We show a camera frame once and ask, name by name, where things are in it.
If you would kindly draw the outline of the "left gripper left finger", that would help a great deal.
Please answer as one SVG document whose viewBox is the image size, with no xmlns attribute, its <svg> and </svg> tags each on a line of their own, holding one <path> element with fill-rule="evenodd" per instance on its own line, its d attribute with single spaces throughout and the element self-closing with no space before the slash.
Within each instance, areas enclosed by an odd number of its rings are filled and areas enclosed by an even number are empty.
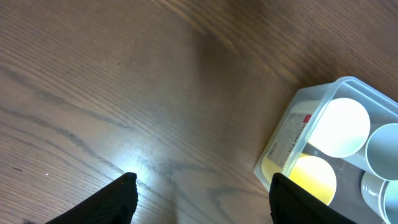
<svg viewBox="0 0 398 224">
<path fill-rule="evenodd" d="M 127 172 L 50 224 L 130 224 L 138 203 L 137 175 Z"/>
</svg>

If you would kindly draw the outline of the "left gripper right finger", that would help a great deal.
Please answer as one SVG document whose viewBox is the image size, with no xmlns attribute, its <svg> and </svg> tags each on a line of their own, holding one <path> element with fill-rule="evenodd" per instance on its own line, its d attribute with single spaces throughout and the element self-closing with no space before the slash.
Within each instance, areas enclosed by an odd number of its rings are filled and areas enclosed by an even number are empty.
<svg viewBox="0 0 398 224">
<path fill-rule="evenodd" d="M 354 224 L 281 173 L 272 176 L 269 203 L 274 224 Z"/>
</svg>

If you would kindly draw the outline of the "yellow plastic cup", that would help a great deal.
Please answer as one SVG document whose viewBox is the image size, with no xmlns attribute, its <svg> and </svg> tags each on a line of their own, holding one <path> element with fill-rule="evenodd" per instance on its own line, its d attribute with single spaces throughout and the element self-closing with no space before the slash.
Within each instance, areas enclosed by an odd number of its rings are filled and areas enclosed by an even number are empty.
<svg viewBox="0 0 398 224">
<path fill-rule="evenodd" d="M 264 156 L 255 173 L 267 192 L 275 173 L 286 174 L 289 180 L 306 190 L 325 205 L 331 204 L 336 194 L 337 180 L 332 166 L 324 159 L 308 154 L 294 154 L 294 160 L 275 161 Z"/>
</svg>

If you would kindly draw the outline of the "white plastic bowl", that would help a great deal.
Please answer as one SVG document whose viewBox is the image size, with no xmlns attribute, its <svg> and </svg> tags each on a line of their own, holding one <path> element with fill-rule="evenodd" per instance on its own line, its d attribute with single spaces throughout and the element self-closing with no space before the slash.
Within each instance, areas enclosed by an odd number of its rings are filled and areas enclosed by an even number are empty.
<svg viewBox="0 0 398 224">
<path fill-rule="evenodd" d="M 389 181 L 380 179 L 369 172 L 365 172 L 361 180 L 361 194 L 366 204 L 386 221 L 384 196 Z"/>
</svg>

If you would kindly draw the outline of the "white plastic cup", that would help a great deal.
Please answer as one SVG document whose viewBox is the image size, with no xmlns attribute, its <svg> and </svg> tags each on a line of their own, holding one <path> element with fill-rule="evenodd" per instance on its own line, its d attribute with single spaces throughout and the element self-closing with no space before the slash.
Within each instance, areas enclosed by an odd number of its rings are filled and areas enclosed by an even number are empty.
<svg viewBox="0 0 398 224">
<path fill-rule="evenodd" d="M 314 119 L 309 145 L 336 158 L 348 157 L 362 148 L 370 133 L 370 117 L 366 108 L 351 98 L 337 98 L 322 103 L 308 100 L 291 109 Z"/>
</svg>

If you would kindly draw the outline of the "grey plastic cup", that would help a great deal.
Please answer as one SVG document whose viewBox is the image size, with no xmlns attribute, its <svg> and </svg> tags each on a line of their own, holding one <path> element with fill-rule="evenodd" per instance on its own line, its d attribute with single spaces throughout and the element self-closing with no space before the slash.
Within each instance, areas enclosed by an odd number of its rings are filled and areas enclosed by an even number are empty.
<svg viewBox="0 0 398 224">
<path fill-rule="evenodd" d="M 385 180 L 397 180 L 397 123 L 377 127 L 366 143 L 369 171 Z"/>
</svg>

